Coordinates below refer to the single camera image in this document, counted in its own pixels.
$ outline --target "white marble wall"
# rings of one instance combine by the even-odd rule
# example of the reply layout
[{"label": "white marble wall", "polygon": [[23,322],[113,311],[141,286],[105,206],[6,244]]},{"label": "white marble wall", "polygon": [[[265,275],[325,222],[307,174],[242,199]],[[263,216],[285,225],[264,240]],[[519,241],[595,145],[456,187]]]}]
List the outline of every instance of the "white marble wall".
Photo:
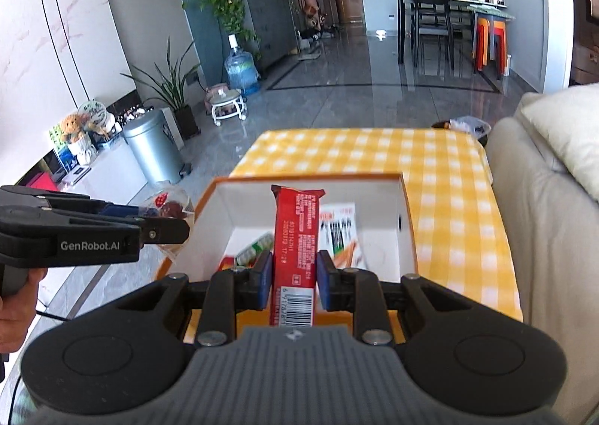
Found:
[{"label": "white marble wall", "polygon": [[0,185],[50,149],[47,130],[135,89],[108,0],[0,0]]}]

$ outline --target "plastic bag with red logo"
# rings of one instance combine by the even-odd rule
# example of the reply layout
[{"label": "plastic bag with red logo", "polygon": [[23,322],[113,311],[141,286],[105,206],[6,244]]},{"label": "plastic bag with red logo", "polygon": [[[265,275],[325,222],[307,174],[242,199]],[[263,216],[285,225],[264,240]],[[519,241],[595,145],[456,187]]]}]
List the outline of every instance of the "plastic bag with red logo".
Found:
[{"label": "plastic bag with red logo", "polygon": [[[183,219],[189,224],[191,233],[194,230],[195,213],[188,193],[168,182],[158,183],[155,188],[158,191],[140,204],[140,216]],[[159,245],[158,248],[175,261],[183,246],[183,244],[168,244]]]}]

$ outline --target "yellow checkered tablecloth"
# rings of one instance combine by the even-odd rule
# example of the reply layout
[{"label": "yellow checkered tablecloth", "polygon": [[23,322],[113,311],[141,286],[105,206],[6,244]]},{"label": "yellow checkered tablecloth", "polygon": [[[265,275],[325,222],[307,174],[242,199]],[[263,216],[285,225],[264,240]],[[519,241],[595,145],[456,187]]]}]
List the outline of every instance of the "yellow checkered tablecloth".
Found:
[{"label": "yellow checkered tablecloth", "polygon": [[480,144],[445,130],[268,131],[233,177],[403,173],[420,274],[522,320],[510,247]]}]

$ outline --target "red box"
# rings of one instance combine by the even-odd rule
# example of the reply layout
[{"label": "red box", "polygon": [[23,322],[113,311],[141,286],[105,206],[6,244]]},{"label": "red box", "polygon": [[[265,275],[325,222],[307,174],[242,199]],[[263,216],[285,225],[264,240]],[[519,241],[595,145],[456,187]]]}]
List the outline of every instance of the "red box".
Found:
[{"label": "red box", "polygon": [[273,185],[274,284],[270,324],[310,327],[314,322],[319,199],[324,190]]}]

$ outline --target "white stool with wheels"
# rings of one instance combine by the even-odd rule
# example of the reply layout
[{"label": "white stool with wheels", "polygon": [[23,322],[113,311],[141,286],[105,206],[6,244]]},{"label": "white stool with wheels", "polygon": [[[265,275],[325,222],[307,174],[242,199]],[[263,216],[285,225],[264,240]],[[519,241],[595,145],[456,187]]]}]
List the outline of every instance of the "white stool with wheels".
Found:
[{"label": "white stool with wheels", "polygon": [[[210,99],[210,105],[212,106],[212,119],[217,126],[221,125],[223,119],[234,118],[237,116],[244,121],[247,117],[247,104],[239,89],[219,92]],[[227,112],[226,114],[217,114],[218,111],[226,111],[227,107],[233,107],[233,111]]]}]

